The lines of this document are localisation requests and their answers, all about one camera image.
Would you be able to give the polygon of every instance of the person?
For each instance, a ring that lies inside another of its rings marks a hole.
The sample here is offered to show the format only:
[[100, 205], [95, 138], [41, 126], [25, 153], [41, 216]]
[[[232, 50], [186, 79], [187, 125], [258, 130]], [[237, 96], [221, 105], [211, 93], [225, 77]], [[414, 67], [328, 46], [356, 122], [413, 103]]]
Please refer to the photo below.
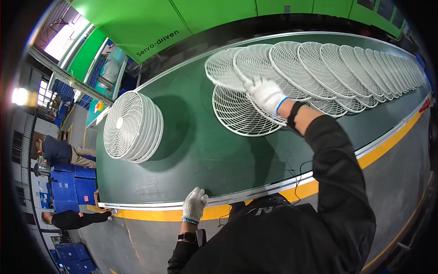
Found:
[[54, 164], [74, 164], [77, 166], [96, 168], [96, 162], [81, 157], [82, 155], [91, 155], [96, 157], [96, 151], [85, 149], [78, 146], [72, 146], [67, 140], [57, 141], [52, 136], [46, 136], [44, 141], [41, 139], [35, 142], [38, 153], [42, 153], [45, 163], [50, 167]]
[[73, 210], [67, 210], [61, 213], [51, 213], [43, 211], [41, 213], [41, 219], [45, 224], [53, 224], [59, 229], [72, 230], [83, 228], [93, 223], [102, 223], [105, 221], [111, 221], [111, 215], [119, 213], [118, 209], [111, 209], [111, 211], [105, 211], [104, 213], [83, 213], [74, 212]]
[[176, 273], [359, 273], [370, 252], [376, 219], [353, 146], [328, 115], [288, 99], [264, 79], [246, 86], [261, 108], [287, 119], [314, 152], [317, 211], [292, 206], [280, 194], [234, 206], [227, 224], [202, 247], [193, 233], [208, 203], [195, 188], [183, 203], [180, 235], [167, 268]]

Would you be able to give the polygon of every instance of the cable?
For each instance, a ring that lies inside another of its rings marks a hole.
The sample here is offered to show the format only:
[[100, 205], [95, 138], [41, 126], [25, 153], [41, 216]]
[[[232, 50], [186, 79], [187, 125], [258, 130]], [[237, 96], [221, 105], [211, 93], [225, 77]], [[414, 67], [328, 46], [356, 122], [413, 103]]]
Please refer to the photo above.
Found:
[[228, 216], [228, 215], [231, 213], [231, 208], [232, 208], [232, 206], [230, 206], [230, 210], [228, 211], [228, 214], [225, 214], [225, 215], [219, 217], [219, 225], [218, 225], [218, 227], [224, 226], [224, 224], [221, 224], [221, 223], [220, 223], [220, 219], [223, 218], [223, 217], [225, 217], [225, 216]]
[[297, 185], [295, 186], [295, 191], [294, 191], [295, 196], [298, 198], [298, 201], [294, 202], [294, 203], [292, 204], [293, 206], [295, 206], [295, 204], [297, 204], [297, 203], [299, 203], [299, 202], [301, 201], [301, 198], [298, 197], [298, 195], [297, 195], [298, 184], [300, 183], [300, 181], [301, 181], [301, 177], [303, 176], [303, 174], [301, 173], [301, 167], [302, 167], [304, 164], [307, 164], [307, 163], [310, 163], [310, 162], [313, 162], [313, 160], [310, 160], [310, 161], [304, 162], [304, 163], [302, 163], [302, 164], [300, 165], [300, 179], [298, 180]]

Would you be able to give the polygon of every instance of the khaki pants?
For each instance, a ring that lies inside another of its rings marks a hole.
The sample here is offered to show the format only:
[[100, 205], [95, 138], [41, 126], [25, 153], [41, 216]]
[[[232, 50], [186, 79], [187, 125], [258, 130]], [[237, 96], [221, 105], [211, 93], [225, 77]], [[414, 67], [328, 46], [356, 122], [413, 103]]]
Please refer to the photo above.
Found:
[[84, 149], [78, 146], [71, 146], [71, 163], [77, 166], [96, 168], [96, 162], [81, 155], [91, 155], [96, 157], [96, 151], [91, 149]]

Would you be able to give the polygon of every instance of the blue shirt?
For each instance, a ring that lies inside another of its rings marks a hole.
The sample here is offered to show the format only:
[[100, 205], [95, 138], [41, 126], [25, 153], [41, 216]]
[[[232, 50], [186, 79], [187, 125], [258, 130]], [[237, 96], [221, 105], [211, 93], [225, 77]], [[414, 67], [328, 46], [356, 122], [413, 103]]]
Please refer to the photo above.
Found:
[[41, 147], [50, 167], [53, 167], [55, 163], [69, 164], [71, 162], [71, 145], [67, 143], [67, 140], [57, 141], [52, 136], [46, 136]]

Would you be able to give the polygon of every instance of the white work glove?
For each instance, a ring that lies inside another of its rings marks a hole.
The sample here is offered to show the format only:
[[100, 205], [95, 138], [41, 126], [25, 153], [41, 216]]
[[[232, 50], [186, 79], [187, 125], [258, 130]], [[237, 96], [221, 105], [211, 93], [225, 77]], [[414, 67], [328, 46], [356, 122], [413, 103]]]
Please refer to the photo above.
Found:
[[204, 215], [204, 207], [208, 203], [208, 195], [199, 187], [189, 193], [183, 204], [183, 222], [198, 224]]
[[245, 88], [254, 103], [276, 115], [278, 115], [277, 110], [281, 103], [287, 99], [287, 96], [274, 81], [259, 78], [247, 83]]

